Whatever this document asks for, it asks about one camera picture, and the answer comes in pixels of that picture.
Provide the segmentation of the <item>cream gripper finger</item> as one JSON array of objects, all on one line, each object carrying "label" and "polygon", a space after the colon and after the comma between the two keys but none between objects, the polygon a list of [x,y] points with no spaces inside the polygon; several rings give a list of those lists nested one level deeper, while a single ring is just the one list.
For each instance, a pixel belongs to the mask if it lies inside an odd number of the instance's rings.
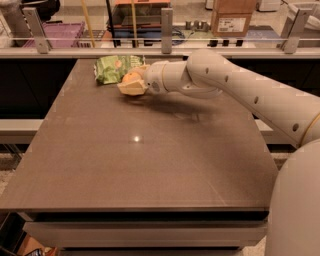
[{"label": "cream gripper finger", "polygon": [[124,95],[139,96],[144,95],[148,87],[141,79],[129,82],[122,82],[118,84],[118,89]]},{"label": "cream gripper finger", "polygon": [[137,66],[130,69],[129,74],[134,76],[139,75],[140,77],[142,77],[148,68],[149,68],[149,65]]}]

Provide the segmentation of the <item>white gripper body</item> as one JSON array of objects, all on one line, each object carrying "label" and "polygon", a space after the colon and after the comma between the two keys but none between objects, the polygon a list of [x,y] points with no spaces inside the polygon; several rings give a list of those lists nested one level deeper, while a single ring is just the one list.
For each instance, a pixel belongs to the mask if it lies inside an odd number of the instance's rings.
[{"label": "white gripper body", "polygon": [[158,61],[151,64],[144,72],[143,79],[152,94],[165,94],[167,90],[163,81],[163,71],[168,61]]}]

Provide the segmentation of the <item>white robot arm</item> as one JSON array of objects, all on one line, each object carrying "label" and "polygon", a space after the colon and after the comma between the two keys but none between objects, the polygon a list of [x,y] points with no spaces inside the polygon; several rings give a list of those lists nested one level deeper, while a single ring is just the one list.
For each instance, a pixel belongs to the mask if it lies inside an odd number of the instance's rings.
[{"label": "white robot arm", "polygon": [[185,61],[130,69],[118,84],[130,96],[179,92],[238,101],[296,147],[277,175],[268,216],[265,256],[319,256],[320,98],[242,68],[209,49]]}]

